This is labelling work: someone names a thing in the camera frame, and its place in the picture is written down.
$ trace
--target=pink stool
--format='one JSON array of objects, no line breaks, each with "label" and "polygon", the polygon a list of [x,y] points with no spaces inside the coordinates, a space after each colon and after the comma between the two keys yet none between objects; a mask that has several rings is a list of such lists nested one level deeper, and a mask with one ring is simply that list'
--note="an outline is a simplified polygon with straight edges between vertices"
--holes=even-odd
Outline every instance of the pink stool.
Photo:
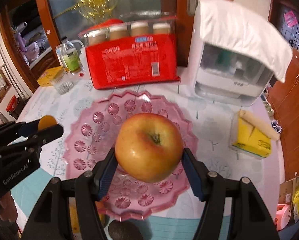
[{"label": "pink stool", "polygon": [[278,204],[277,211],[275,216],[275,225],[277,230],[281,230],[287,226],[289,220],[291,218],[291,206]]}]

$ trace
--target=barcode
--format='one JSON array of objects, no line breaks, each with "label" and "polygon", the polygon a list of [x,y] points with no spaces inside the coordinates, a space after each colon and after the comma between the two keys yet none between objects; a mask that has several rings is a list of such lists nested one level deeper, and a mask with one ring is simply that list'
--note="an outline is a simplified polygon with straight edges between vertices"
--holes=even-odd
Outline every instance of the barcode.
[{"label": "barcode", "polygon": [[159,63],[152,62],[152,76],[158,77],[159,76]]}]

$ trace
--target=apple stem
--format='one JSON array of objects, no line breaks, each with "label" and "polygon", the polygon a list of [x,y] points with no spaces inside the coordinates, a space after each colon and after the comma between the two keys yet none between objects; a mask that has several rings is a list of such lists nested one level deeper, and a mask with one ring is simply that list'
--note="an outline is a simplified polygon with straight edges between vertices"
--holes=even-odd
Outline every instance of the apple stem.
[{"label": "apple stem", "polygon": [[160,141],[160,139],[159,139],[159,134],[154,134],[153,136],[152,136],[152,139],[153,139],[153,141],[156,143],[156,144],[158,144],[158,143],[160,143],[161,141]]}]

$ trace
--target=printed tablecloth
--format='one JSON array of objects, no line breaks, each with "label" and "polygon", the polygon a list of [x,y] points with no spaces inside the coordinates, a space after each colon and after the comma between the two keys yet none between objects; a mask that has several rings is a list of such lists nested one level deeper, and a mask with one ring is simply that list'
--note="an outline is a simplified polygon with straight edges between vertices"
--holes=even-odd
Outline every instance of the printed tablecloth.
[{"label": "printed tablecloth", "polygon": [[[66,179],[65,171],[67,165],[62,159],[62,155],[65,152],[64,141],[70,133],[70,124],[75,122],[81,111],[90,107],[94,100],[106,98],[113,92],[122,93],[125,89],[136,92],[147,90],[152,95],[164,95],[167,100],[177,103],[185,118],[193,122],[193,133],[199,139],[196,153],[197,159],[203,161],[209,170],[217,171],[224,178],[239,180],[243,176],[249,177],[264,199],[271,216],[275,217],[279,194],[279,167],[276,143],[272,141],[272,154],[262,160],[249,156],[238,149],[230,149],[228,144],[231,120],[234,113],[240,109],[238,106],[207,101],[205,99],[189,98],[186,96],[184,85],[165,83],[138,85],[112,90],[95,90],[91,81],[84,79],[80,80],[70,92],[62,96],[53,87],[39,88],[19,118],[19,121],[30,122],[49,114],[54,116],[57,122],[64,127],[64,134],[61,138],[43,146],[40,154],[42,170],[37,171],[37,175],[33,174],[27,181],[24,181],[24,183],[19,184],[12,190],[12,195],[18,207],[23,212],[26,210],[24,212],[26,217],[30,214],[30,210],[41,193],[38,189],[33,192],[30,189],[31,183],[40,184],[42,191],[48,180],[45,179],[43,182],[40,182],[40,177],[44,177],[46,173],[51,175],[49,179],[52,176],[57,176],[62,180]],[[253,106],[246,109],[253,111],[257,116],[270,123],[260,98]],[[26,190],[32,192],[32,200],[28,199],[30,194],[26,194]],[[203,212],[203,207],[204,203],[201,203],[193,195],[192,190],[187,190],[179,196],[175,206],[155,213],[147,220],[151,224],[151,233],[147,234],[150,237],[147,238],[160,239],[163,237],[165,239],[175,239],[176,233],[179,231],[178,225],[180,224],[180,220],[177,219],[181,219],[183,220],[182,223],[189,223],[188,226],[190,226],[190,230],[182,229],[184,234],[181,234],[181,238],[191,239],[195,233],[195,227],[198,225],[198,219]],[[224,219],[227,221],[227,224],[230,209],[231,199],[226,199]],[[157,221],[158,217],[164,218],[164,222]],[[160,236],[161,233],[158,236],[155,235],[154,224],[173,224],[171,220],[167,222],[166,219],[176,220],[173,222],[172,228],[170,226],[165,227],[167,235],[163,234],[163,236]]]}]

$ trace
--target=apple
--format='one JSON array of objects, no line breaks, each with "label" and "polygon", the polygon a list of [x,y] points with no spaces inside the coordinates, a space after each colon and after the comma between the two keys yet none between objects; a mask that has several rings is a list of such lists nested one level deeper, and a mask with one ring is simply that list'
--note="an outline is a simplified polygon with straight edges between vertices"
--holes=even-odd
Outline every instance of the apple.
[{"label": "apple", "polygon": [[136,114],[121,126],[115,156],[121,167],[143,182],[168,177],[182,158],[183,140],[172,121],[152,113]]}]

